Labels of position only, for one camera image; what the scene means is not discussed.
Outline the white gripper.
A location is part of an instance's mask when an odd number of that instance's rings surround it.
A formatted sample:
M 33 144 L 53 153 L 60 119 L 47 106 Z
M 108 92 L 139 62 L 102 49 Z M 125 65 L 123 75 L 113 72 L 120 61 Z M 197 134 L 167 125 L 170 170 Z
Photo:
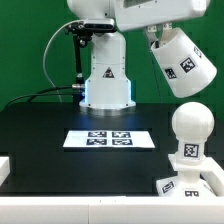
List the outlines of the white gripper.
M 211 0 L 115 0 L 114 11 L 118 28 L 129 31 L 145 28 L 150 46 L 159 46 L 157 27 L 172 29 L 175 21 L 202 17 Z

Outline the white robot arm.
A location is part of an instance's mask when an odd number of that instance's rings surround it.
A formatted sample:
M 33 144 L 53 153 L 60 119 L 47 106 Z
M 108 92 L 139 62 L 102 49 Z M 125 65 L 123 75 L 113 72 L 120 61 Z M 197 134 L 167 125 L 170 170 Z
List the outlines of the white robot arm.
M 134 108 L 131 82 L 125 74 L 124 31 L 143 29 L 173 94 L 200 92 L 216 68 L 176 21 L 201 17 L 210 0 L 67 0 L 80 19 L 78 27 L 92 36 L 91 74 L 85 82 L 83 110 L 105 113 Z

